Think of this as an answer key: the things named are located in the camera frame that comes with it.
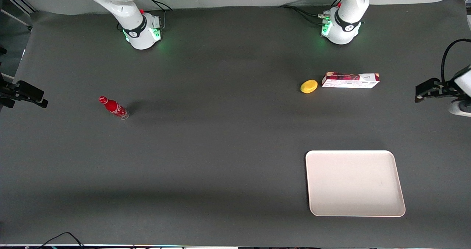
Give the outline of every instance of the gray tablecloth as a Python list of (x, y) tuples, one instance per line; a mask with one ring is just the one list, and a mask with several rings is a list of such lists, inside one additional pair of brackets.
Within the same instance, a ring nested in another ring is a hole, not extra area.
[[(414, 103), (446, 46), (471, 36), (463, 0), (371, 6), (346, 46), (281, 8), (170, 12), (145, 51), (111, 15), (33, 19), (17, 79), (49, 106), (0, 115), (0, 242), (471, 247), (471, 118), (448, 113), (451, 99)], [(447, 78), (470, 53), (449, 53)], [(381, 82), (299, 92), (326, 71)], [(405, 216), (312, 215), (309, 150), (391, 151)]]

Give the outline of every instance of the coca-cola bottle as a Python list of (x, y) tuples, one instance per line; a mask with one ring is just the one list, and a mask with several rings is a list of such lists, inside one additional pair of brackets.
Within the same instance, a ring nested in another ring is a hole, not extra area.
[(125, 120), (129, 117), (129, 112), (115, 100), (109, 100), (104, 96), (100, 96), (98, 100), (100, 103), (105, 105), (106, 110), (108, 110), (113, 115), (120, 117), (122, 120)]

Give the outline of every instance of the cardboard box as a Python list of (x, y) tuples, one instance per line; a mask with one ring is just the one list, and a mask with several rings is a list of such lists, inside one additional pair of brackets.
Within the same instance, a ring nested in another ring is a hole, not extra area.
[(380, 82), (378, 73), (342, 74), (331, 72), (322, 78), (324, 88), (373, 88)]

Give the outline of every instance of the cable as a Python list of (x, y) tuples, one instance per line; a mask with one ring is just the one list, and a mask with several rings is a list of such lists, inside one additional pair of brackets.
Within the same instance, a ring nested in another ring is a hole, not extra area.
[(440, 76), (441, 76), (441, 81), (442, 83), (445, 83), (445, 60), (446, 60), (446, 55), (448, 55), (448, 52), (450, 51), (451, 47), (458, 43), (458, 42), (469, 42), (471, 43), (471, 39), (468, 38), (461, 38), (453, 41), (449, 46), (446, 48), (445, 52), (443, 53), (443, 58), (442, 58), (442, 63), (441, 63), (441, 68), (440, 68)]
[(336, 3), (337, 0), (333, 1), (333, 3), (330, 5), (330, 6), (334, 6), (335, 3)]
[(167, 13), (167, 11), (163, 11), (163, 25), (162, 25), (162, 28), (160, 28), (160, 29), (164, 29), (164, 28), (165, 28), (165, 24), (167, 23), (167, 22), (165, 22), (166, 13)]
[(298, 10), (298, 11), (300, 11), (300, 12), (302, 12), (302, 13), (308, 15), (308, 16), (314, 16), (314, 17), (317, 17), (317, 16), (318, 16), (318, 15), (316, 15), (316, 14), (306, 12), (306, 11), (304, 11), (303, 9), (301, 9), (301, 8), (299, 8), (299, 7), (296, 7), (296, 6), (288, 6), (288, 5), (285, 4), (285, 5), (279, 6), (279, 7), (281, 7), (281, 8), (290, 8), (290, 9), (293, 9), (293, 10)]
[(158, 5), (158, 4), (163, 4), (163, 5), (166, 6), (170, 11), (173, 11), (173, 9), (170, 8), (170, 6), (168, 6), (168, 5), (164, 4), (164, 3), (162, 3), (161, 1), (155, 1), (155, 0), (151, 0), (151, 1), (153, 1), (153, 2), (154, 2), (155, 4), (157, 4), (157, 5)]
[(317, 17), (317, 15), (314, 15), (314, 14), (311, 14), (311, 13), (308, 13), (306, 11), (304, 11), (303, 9), (300, 9), (298, 7), (295, 7), (295, 6), (278, 6), (278, 7), (281, 7), (281, 8), (288, 8), (288, 9), (293, 9), (294, 11), (296, 11), (297, 13), (299, 13), (306, 21), (308, 21), (309, 23), (313, 24), (313, 25), (319, 25), (318, 23), (315, 23), (313, 22), (312, 20), (310, 20), (306, 15), (308, 16), (315, 16)]
[(162, 9), (162, 11), (165, 11), (165, 9), (162, 8), (162, 6), (160, 6), (160, 4), (157, 3), (157, 1), (154, 1), (154, 0), (151, 0), (154, 4), (156, 4), (160, 9)]
[(73, 239), (75, 239), (75, 241), (79, 244), (80, 248), (81, 249), (84, 249), (84, 244), (82, 244), (79, 239), (77, 239), (77, 237), (75, 237), (73, 234), (71, 234), (70, 232), (63, 232), (61, 234), (59, 234), (58, 236), (54, 237), (54, 238), (51, 238), (49, 240), (47, 240), (45, 243), (43, 243), (40, 247), (37, 247), (36, 249), (39, 249), (39, 248), (42, 248), (44, 247), (46, 244), (49, 244), (49, 242), (51, 242), (52, 240), (64, 235), (64, 234), (69, 234), (70, 236), (72, 236)]
[(163, 4), (164, 6), (166, 6), (170, 11), (173, 11), (173, 9), (170, 8), (170, 6), (164, 4), (164, 3), (160, 2), (160, 1), (155, 1), (155, 0), (150, 0), (150, 1), (152, 1), (152, 2), (153, 2), (154, 4), (156, 4), (160, 9), (162, 9), (162, 11), (163, 11), (163, 24), (162, 24), (162, 27), (161, 27), (160, 29), (164, 29), (164, 28), (165, 28), (165, 24), (166, 24), (165, 19), (166, 19), (166, 16), (167, 16), (166, 12), (167, 12), (168, 10), (163, 9), (163, 7), (160, 6), (160, 4)]

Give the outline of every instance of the lemon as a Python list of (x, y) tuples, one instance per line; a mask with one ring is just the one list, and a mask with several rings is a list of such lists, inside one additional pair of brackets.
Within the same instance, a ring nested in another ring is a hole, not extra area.
[(301, 92), (311, 93), (318, 88), (318, 82), (316, 80), (307, 80), (301, 85)]

